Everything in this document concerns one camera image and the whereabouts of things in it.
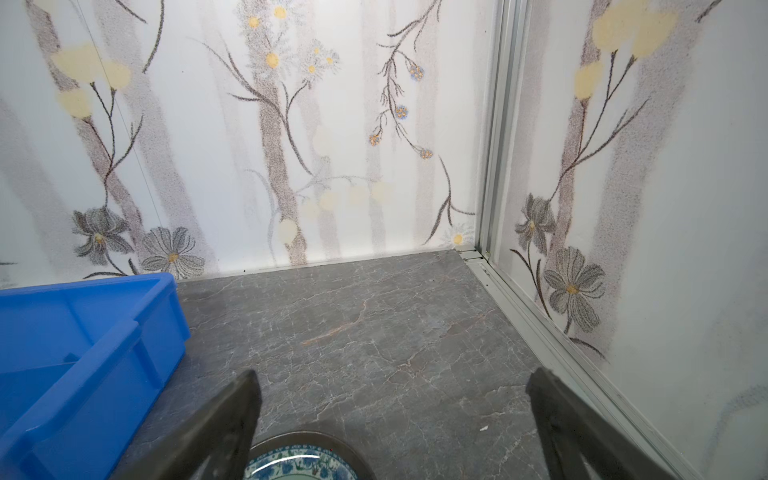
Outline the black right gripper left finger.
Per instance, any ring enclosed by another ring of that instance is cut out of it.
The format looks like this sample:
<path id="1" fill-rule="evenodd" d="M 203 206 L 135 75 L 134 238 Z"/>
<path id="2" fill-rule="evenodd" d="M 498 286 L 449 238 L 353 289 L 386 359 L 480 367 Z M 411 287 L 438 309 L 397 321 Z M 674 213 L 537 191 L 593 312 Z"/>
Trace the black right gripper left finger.
<path id="1" fill-rule="evenodd" d="M 260 417 L 262 393 L 248 369 L 198 409 L 120 479 L 241 479 Z"/>

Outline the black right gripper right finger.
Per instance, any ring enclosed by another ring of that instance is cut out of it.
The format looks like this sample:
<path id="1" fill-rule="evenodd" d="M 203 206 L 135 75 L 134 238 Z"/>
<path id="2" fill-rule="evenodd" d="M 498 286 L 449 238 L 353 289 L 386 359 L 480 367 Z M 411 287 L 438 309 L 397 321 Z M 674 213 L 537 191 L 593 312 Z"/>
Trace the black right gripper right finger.
<path id="1" fill-rule="evenodd" d="M 671 479 L 673 476 L 610 425 L 550 370 L 526 385 L 549 477 Z"/>

